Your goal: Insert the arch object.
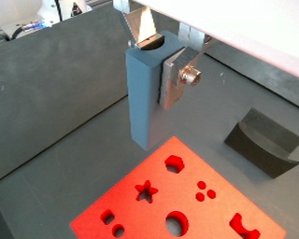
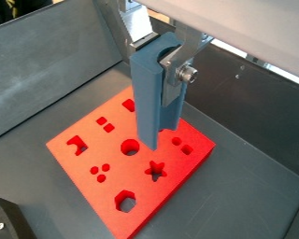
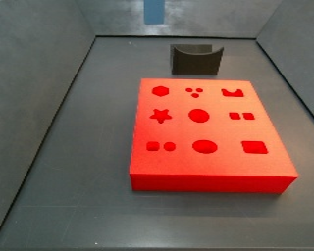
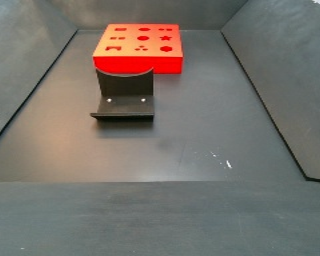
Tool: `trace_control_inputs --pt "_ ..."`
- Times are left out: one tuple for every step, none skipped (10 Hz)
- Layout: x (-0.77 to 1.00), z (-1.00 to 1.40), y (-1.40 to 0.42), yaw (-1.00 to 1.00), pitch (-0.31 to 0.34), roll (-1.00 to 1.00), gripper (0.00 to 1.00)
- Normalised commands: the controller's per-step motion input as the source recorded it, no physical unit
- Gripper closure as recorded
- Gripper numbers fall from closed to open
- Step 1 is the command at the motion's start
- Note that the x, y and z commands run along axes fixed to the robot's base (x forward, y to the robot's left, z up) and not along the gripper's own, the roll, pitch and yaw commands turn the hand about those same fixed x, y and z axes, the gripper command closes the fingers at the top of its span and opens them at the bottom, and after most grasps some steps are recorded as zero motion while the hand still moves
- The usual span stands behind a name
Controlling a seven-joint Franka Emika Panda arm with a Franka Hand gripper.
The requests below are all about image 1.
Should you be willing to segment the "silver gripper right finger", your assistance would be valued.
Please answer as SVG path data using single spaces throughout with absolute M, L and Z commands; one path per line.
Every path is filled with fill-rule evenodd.
M 164 109 L 169 109 L 180 99 L 184 88 L 198 84 L 202 76 L 196 69 L 198 60 L 214 43 L 214 38 L 206 36 L 200 51 L 185 46 L 164 60 L 159 89 L 159 104 Z

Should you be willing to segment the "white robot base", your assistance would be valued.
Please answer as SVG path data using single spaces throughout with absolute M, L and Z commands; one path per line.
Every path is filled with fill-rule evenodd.
M 32 17 L 4 26 L 2 31 L 8 40 L 14 40 L 20 35 L 48 28 L 91 10 L 85 0 L 42 0 L 37 13 Z

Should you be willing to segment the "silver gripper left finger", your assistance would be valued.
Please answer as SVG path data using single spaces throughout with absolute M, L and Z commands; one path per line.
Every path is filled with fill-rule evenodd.
M 124 13 L 123 18 L 132 36 L 132 47 L 140 50 L 153 50 L 163 45 L 163 35 L 157 33 L 148 7 L 141 7 L 131 13 Z

